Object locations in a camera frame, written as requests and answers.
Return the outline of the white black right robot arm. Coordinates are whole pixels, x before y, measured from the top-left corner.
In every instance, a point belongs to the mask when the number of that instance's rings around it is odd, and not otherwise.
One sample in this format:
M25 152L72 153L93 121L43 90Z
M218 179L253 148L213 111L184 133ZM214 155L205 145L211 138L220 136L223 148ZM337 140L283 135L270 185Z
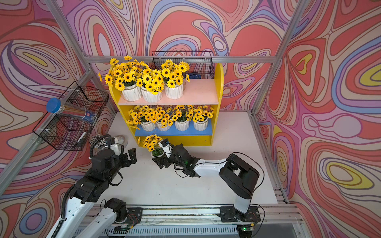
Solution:
M234 205L222 206L217 214L223 223L250 222L261 220L259 209L251 205L260 173L254 167L231 153L223 160L204 160L194 157L182 144L172 145L167 139L148 146L152 160L159 168L174 166L175 173L182 172L182 178L220 177L235 193Z

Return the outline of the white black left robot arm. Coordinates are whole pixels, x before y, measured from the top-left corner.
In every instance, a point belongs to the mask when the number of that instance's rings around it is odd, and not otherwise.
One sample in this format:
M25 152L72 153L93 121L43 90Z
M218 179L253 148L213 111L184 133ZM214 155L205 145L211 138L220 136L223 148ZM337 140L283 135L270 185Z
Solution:
M132 148L125 151L123 145L107 134L91 144L90 159L91 168L64 194L61 215L48 233L49 238L74 237L79 225L102 193L110 186L116 186L113 179L121 174L120 170L137 162L137 150ZM142 211L140 207L128 208L124 201L111 198L78 237L98 238L114 223L130 230L141 222Z

